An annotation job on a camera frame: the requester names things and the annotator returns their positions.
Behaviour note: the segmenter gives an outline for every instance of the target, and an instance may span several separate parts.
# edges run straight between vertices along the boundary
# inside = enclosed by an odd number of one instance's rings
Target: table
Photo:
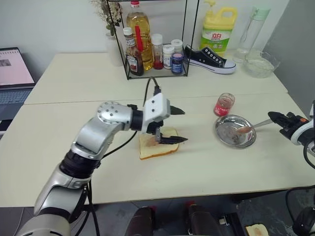
[[[123,67],[110,63],[106,53],[57,54],[25,104],[143,99],[147,80],[128,81]],[[158,78],[158,83],[168,98],[287,92],[274,74],[253,78],[240,65],[231,75],[190,66],[188,77]]]
[[[293,145],[276,124],[257,130],[247,149],[232,149],[215,136],[218,97],[171,98],[186,111],[171,116],[174,126],[189,138],[171,155],[140,160],[138,137],[108,156],[93,175],[95,204],[287,189],[313,184],[302,147]],[[121,101],[140,105],[142,100]],[[54,167],[63,159],[80,127],[100,102],[24,105],[0,142],[0,207],[33,206]],[[268,111],[302,114],[286,93],[237,95],[231,113],[255,124]],[[132,134],[120,132],[111,149]]]

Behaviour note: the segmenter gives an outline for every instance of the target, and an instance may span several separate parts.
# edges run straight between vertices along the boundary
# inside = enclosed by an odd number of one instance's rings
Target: clear water bottle
[[[270,8],[253,7],[249,23],[241,37],[239,48],[233,55],[233,60],[235,62],[244,62],[245,56],[252,49],[269,11]]]

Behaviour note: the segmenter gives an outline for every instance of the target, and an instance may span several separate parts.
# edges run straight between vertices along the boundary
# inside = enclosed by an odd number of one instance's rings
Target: laptop keyboard
[[[0,92],[0,105],[24,103],[25,99],[28,97],[30,92],[31,92],[30,90]]]

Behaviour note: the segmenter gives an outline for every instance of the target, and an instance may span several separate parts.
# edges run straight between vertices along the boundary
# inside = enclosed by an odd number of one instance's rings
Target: bread slice
[[[172,127],[161,127],[161,133],[164,137],[177,136],[176,129]],[[140,140],[140,159],[145,160],[155,156],[163,156],[176,152],[179,144],[159,144],[155,141],[152,134],[139,135]]]
[[[262,224],[246,226],[246,231],[249,236],[268,236],[268,231],[266,227]]]

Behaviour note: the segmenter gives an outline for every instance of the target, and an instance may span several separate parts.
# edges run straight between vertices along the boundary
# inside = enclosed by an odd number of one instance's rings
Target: laptop screen
[[[0,87],[31,86],[34,83],[19,49],[0,49]]]

